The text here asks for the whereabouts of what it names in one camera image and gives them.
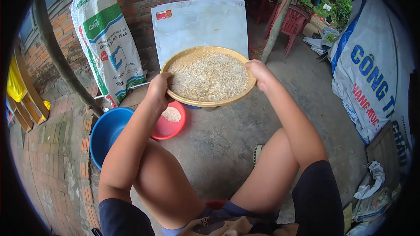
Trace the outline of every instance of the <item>green foliage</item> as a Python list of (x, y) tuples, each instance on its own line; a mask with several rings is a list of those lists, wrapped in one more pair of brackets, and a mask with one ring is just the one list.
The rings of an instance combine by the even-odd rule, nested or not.
[[(311, 0), (300, 0), (302, 3), (309, 7), (312, 7)], [(328, 15), (331, 16), (333, 26), (342, 31), (349, 21), (350, 14), (352, 12), (352, 0), (336, 0), (337, 4), (331, 3), (329, 0), (321, 0), (321, 4), (315, 7), (314, 12), (319, 17), (326, 18)], [(331, 6), (330, 11), (323, 9), (324, 4)]]

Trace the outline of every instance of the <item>blue plastic bucket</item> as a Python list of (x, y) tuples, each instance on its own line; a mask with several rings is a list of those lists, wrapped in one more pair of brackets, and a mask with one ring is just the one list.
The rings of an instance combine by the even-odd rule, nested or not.
[(97, 120), (90, 135), (90, 155), (99, 169), (102, 169), (105, 156), (133, 113), (130, 108), (118, 107), (110, 109)]

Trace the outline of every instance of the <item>rice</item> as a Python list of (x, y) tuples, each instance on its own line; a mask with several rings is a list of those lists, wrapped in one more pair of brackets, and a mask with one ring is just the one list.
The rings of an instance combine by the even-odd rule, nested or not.
[(181, 113), (174, 107), (167, 107), (162, 116), (169, 122), (179, 122), (181, 120)]
[(169, 89), (193, 101), (222, 101), (248, 88), (244, 64), (232, 55), (204, 51), (186, 55), (173, 62)]

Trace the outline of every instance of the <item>yellow bag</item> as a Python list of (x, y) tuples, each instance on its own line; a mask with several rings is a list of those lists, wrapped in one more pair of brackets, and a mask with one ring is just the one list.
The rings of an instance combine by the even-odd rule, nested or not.
[(51, 108), (51, 103), (49, 102), (49, 101), (44, 101), (44, 105), (47, 107), (47, 109), (48, 110), (50, 110), (50, 108)]
[(26, 87), (19, 73), (15, 56), (12, 55), (10, 62), (9, 76), (7, 78), (7, 93), (16, 102), (20, 102), (26, 93)]

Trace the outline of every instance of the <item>wall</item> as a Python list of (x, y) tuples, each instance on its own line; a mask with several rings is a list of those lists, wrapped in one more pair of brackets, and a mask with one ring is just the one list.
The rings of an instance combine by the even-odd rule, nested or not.
[[(150, 9), (163, 3), (183, 0), (117, 0), (133, 35), (144, 70), (159, 70), (155, 39), (153, 36)], [(69, 5), (51, 19), (54, 35), (64, 56), (82, 84), (88, 86), (93, 80), (86, 56), (81, 50), (74, 30)], [(39, 37), (26, 50), (25, 61), (28, 73), (41, 97), (54, 100), (72, 91), (60, 79), (48, 52)]]

